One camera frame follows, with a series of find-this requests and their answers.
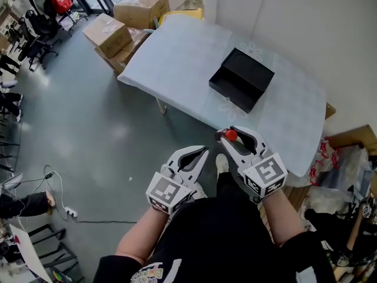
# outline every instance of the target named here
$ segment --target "table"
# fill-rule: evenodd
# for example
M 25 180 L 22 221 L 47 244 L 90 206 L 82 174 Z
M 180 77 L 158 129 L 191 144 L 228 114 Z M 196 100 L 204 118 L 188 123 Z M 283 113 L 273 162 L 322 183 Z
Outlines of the table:
M 275 72 L 249 114 L 209 87 L 209 79 L 234 47 Z M 326 94 L 316 81 L 253 39 L 196 18 L 172 15 L 118 79 L 215 129 L 240 125 L 258 131 L 298 176 L 308 170 L 322 135 Z

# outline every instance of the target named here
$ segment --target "black box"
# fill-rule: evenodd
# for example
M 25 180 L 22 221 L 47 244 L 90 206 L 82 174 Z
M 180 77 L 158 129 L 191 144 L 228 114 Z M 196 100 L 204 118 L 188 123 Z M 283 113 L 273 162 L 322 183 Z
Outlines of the black box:
M 249 113 L 266 91 L 274 73 L 237 48 L 210 79 L 210 87 Z

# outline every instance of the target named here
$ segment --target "concrete floor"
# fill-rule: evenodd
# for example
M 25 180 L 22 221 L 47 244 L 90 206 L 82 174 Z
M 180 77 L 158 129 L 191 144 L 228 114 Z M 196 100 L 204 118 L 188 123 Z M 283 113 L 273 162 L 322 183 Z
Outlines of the concrete floor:
M 199 182 L 213 196 L 214 160 L 221 151 L 214 129 L 171 106 L 162 115 L 154 97 L 118 82 L 83 36 L 86 24 L 80 22 L 73 37 L 56 47 L 59 56 L 48 60 L 46 70 L 39 67 L 32 73 L 26 61 L 20 69 L 13 89 L 25 96 L 16 173 L 23 172 L 24 180 L 37 179 L 50 164 L 63 178 L 65 205 L 76 210 L 80 220 L 137 221 L 148 208 L 145 191 L 153 173 L 173 151 L 205 144 L 210 156 Z M 13 126 L 18 140 L 21 124 Z M 49 181 L 62 211 L 59 178 Z M 21 185 L 17 195 L 31 193 L 37 184 Z M 47 189 L 45 183 L 40 187 Z M 45 223 L 67 229 L 64 242 L 77 254 L 87 282 L 100 257 L 113 254 L 131 228 L 64 222 L 56 210 L 28 222 L 29 231 Z

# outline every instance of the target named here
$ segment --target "red bag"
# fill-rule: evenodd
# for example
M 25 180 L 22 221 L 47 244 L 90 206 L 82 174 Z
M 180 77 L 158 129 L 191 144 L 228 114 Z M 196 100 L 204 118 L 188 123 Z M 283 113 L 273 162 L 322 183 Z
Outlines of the red bag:
M 51 0 L 52 6 L 54 7 L 57 14 L 62 15 L 72 6 L 71 0 Z

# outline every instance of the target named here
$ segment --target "power strip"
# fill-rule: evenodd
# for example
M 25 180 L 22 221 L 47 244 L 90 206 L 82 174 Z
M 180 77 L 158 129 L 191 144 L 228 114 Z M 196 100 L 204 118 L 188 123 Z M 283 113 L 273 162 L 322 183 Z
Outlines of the power strip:
M 67 206 L 65 207 L 65 211 L 66 211 L 66 213 L 70 214 L 72 217 L 74 217 L 74 218 L 77 217 L 77 212 L 72 210 L 71 208 L 69 208 Z

